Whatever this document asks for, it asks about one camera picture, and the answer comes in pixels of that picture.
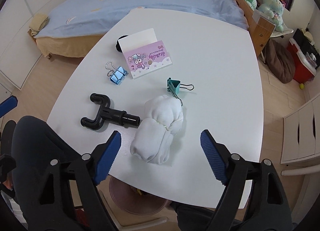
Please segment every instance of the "wooden bed frame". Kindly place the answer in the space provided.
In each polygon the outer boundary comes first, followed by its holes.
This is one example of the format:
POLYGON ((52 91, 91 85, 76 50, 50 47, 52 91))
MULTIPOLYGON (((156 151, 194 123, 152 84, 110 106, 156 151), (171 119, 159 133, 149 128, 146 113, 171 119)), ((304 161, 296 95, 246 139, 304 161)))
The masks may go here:
POLYGON ((263 17, 260 17, 258 22, 256 22, 252 18, 253 10, 249 7, 249 5, 244 0, 236 0, 236 2, 243 10, 244 16, 248 21, 249 34, 256 52, 256 56, 258 57, 264 46, 267 44, 276 26, 263 17))

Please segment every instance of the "white card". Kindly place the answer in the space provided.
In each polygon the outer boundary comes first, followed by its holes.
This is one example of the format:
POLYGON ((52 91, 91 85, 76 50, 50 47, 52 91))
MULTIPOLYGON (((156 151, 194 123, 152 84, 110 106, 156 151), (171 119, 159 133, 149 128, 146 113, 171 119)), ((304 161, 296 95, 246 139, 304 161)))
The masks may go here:
POLYGON ((123 53, 157 42, 157 37, 153 28, 137 32, 128 37, 118 40, 123 53))

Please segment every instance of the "purple box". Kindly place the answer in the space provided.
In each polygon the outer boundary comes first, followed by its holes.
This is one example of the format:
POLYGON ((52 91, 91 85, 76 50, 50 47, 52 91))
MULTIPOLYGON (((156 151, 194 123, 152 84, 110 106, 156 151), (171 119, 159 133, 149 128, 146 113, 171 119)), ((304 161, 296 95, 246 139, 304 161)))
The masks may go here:
POLYGON ((133 78, 172 64, 162 40, 123 53, 133 78))

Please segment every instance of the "white table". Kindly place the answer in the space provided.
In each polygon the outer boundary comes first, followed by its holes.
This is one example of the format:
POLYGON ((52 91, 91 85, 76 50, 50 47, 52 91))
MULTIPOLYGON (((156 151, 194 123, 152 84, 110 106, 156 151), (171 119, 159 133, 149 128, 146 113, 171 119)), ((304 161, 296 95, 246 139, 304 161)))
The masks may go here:
MULTIPOLYGON (((118 22, 87 54, 58 97, 47 123, 78 153, 91 153, 117 130, 121 149, 110 175, 146 192, 170 200, 215 208, 224 190, 200 146, 200 134, 208 129, 231 153, 259 161, 263 131, 263 99, 260 73, 249 33, 234 25, 196 14, 140 9, 118 22), (122 35, 154 28, 163 40, 172 65, 137 79, 128 75, 121 85, 110 82, 105 64, 127 68, 115 44, 122 35), (129 151, 134 128, 107 124, 99 131, 81 126, 84 116, 95 118, 99 106, 92 93, 108 95, 111 108, 126 110, 143 119, 144 103, 168 94, 167 79, 194 84, 181 90, 184 122, 174 137, 170 158, 163 165, 145 163, 129 151)), ((247 182, 240 207, 250 193, 247 182)))

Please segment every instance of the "blue binder clip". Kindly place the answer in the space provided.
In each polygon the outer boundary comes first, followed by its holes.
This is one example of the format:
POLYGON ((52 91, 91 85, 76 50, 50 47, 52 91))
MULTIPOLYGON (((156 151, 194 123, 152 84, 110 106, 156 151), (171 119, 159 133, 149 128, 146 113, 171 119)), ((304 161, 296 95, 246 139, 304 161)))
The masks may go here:
POLYGON ((124 68, 121 66, 119 66, 118 68, 115 68, 112 64, 112 61, 109 61, 106 64, 106 69, 110 70, 107 74, 108 76, 111 76, 110 81, 117 85, 120 85, 121 82, 124 80, 124 77, 128 74, 128 72, 124 70, 124 68), (107 67, 109 63, 111 63, 111 66, 116 70, 116 72, 113 69, 107 67))
POLYGON ((182 100, 178 97, 178 93, 179 93, 181 88, 191 91, 191 90, 193 90, 195 88, 195 86, 193 84, 181 84, 181 81, 179 81, 179 80, 172 80, 170 77, 168 78, 168 80, 167 80, 167 91, 171 92, 172 95, 175 98, 178 98, 180 100, 181 106, 182 106, 183 105, 182 100), (192 86, 192 88, 189 89, 187 87, 181 87, 181 85, 183 85, 183 86, 192 86))

